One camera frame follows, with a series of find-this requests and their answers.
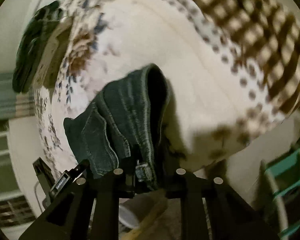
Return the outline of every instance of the checkered blanket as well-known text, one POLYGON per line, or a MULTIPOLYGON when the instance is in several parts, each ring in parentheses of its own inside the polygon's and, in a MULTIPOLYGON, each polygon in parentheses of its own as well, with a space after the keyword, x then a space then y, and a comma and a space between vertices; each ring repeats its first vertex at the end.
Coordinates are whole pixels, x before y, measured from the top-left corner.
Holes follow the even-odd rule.
POLYGON ((193 0, 232 41, 242 47, 238 67, 254 58, 264 72, 260 90, 285 114, 300 105, 300 23, 274 0, 193 0))

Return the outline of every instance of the dark green cloth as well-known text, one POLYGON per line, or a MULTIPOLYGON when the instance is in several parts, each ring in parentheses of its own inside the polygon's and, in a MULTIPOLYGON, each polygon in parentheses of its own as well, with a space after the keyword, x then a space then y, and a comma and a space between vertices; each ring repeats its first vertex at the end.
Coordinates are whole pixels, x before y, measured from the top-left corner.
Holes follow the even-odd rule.
POLYGON ((18 48, 13 73, 12 88, 15 92, 28 92, 47 41, 62 16, 59 2, 54 1, 39 9, 28 23, 18 48))
POLYGON ((75 119, 65 118, 69 145, 80 162, 89 159, 97 178, 134 161, 139 181, 158 187, 157 149, 169 89, 155 64, 110 82, 75 119))

